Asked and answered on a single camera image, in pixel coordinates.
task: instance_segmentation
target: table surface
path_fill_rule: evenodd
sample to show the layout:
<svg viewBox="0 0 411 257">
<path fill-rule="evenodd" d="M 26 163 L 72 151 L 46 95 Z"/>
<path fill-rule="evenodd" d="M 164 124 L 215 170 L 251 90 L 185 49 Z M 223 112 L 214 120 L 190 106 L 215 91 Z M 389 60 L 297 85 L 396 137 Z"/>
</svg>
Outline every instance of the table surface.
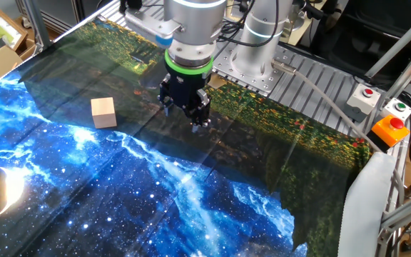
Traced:
<svg viewBox="0 0 411 257">
<path fill-rule="evenodd" d="M 158 19 L 163 18 L 162 8 L 150 8 L 145 11 Z M 103 7 L 99 13 L 117 24 L 122 26 L 126 25 L 123 17 L 118 13 L 117 0 Z M 84 25 L 85 22 L 90 21 L 90 19 L 85 20 L 71 31 Z M 333 69 L 329 66 L 325 66 L 324 64 L 319 64 L 318 62 L 312 61 L 311 59 L 292 53 L 288 50 L 283 49 L 283 52 L 286 53 L 287 59 L 290 60 L 291 65 L 301 69 L 301 72 L 307 74 L 309 79 L 316 82 L 320 88 L 325 89 L 328 95 L 332 97 L 336 103 L 343 104 L 354 89 L 355 82 L 349 74 Z M 269 95 L 269 99 L 273 99 L 279 103 L 285 104 L 286 106 L 292 107 L 293 109 L 298 110 L 316 121 L 326 124 L 327 126 L 338 131 L 352 135 L 350 129 L 342 123 L 342 121 L 331 111 L 328 106 L 322 103 L 318 96 L 316 96 L 311 90 L 307 89 L 303 85 L 302 81 L 299 81 L 292 76 L 284 75 L 279 80 L 278 86 L 275 88 L 274 92 Z M 361 126 L 366 129 L 370 124 L 371 122 L 367 120 L 361 124 Z M 393 149 L 391 154 L 400 156 L 400 154 L 406 153 L 406 150 L 407 148 L 404 145 L 401 145 L 399 148 Z M 398 165 L 398 168 L 403 170 L 403 165 L 400 163 Z"/>
</svg>

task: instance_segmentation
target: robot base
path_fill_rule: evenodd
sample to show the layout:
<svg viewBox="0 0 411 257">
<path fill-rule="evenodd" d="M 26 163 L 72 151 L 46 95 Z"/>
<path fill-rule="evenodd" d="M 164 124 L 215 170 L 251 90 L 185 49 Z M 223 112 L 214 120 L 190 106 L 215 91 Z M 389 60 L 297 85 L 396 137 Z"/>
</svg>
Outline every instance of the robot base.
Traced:
<svg viewBox="0 0 411 257">
<path fill-rule="evenodd" d="M 272 67 L 268 67 L 270 72 L 265 72 L 263 76 L 251 77 L 236 71 L 231 64 L 231 56 L 236 44 L 229 43 L 224 50 L 215 58 L 213 69 L 216 73 L 223 77 L 230 77 L 231 81 L 237 84 L 248 87 L 250 90 L 257 91 L 263 96 L 267 96 L 277 85 L 283 72 Z M 287 54 L 283 53 L 283 48 L 277 47 L 275 50 L 275 59 L 278 61 L 289 62 Z"/>
</svg>

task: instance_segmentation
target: emergency stop button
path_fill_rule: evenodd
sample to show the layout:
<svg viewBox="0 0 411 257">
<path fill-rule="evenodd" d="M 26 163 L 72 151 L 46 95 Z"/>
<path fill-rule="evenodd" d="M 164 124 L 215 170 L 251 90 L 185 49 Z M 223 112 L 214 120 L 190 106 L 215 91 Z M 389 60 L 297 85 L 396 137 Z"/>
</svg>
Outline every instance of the emergency stop button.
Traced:
<svg viewBox="0 0 411 257">
<path fill-rule="evenodd" d="M 370 98 L 374 94 L 374 91 L 372 91 L 372 89 L 364 89 L 362 94 L 363 94 L 363 96 L 365 96 L 367 98 Z"/>
<path fill-rule="evenodd" d="M 404 127 L 404 123 L 398 118 L 392 118 L 390 120 L 390 128 L 392 129 L 402 129 Z"/>
</svg>

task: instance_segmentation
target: wooden block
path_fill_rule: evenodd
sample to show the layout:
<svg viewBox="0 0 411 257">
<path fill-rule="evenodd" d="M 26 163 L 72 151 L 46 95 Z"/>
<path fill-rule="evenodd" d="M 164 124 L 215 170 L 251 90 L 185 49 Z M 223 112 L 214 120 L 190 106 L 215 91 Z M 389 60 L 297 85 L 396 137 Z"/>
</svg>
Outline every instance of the wooden block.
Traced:
<svg viewBox="0 0 411 257">
<path fill-rule="evenodd" d="M 97 129 L 117 126 L 112 97 L 91 99 L 91 114 Z"/>
</svg>

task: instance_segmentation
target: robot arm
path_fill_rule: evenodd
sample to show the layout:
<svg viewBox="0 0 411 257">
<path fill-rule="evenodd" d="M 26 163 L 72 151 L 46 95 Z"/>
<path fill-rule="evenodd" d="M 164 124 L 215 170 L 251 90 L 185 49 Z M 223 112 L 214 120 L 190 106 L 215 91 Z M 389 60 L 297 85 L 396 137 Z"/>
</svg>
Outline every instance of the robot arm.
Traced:
<svg viewBox="0 0 411 257">
<path fill-rule="evenodd" d="M 210 80 L 226 0 L 165 0 L 165 21 L 144 15 L 141 7 L 141 0 L 121 0 L 120 12 L 136 32 L 166 49 L 169 76 L 158 97 L 166 115 L 175 104 L 191 119 L 193 131 L 207 126 L 210 97 L 203 87 Z"/>
</svg>

